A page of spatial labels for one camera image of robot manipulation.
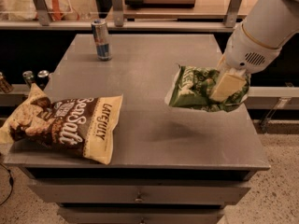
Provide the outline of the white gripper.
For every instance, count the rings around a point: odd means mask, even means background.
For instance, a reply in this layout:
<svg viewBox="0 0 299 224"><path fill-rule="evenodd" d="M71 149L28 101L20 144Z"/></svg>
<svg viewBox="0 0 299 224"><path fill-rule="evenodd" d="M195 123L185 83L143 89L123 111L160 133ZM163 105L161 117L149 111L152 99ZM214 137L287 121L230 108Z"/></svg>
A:
<svg viewBox="0 0 299 224"><path fill-rule="evenodd" d="M240 71L243 74L255 74L263 71L280 54L281 48L272 48L255 39L241 22L230 36L225 51L218 64L218 71ZM209 95L211 100L223 102L247 81L240 76L223 73L217 79L215 87Z"/></svg>

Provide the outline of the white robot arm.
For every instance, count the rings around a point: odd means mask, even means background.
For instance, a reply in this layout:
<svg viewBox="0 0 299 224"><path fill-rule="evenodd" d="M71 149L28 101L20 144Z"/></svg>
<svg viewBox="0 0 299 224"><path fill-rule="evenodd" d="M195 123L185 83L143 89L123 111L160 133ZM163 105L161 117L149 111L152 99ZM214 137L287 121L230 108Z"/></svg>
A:
<svg viewBox="0 0 299 224"><path fill-rule="evenodd" d="M299 30L299 0L258 0L228 39L209 97L225 101L246 84L246 76L263 71Z"/></svg>

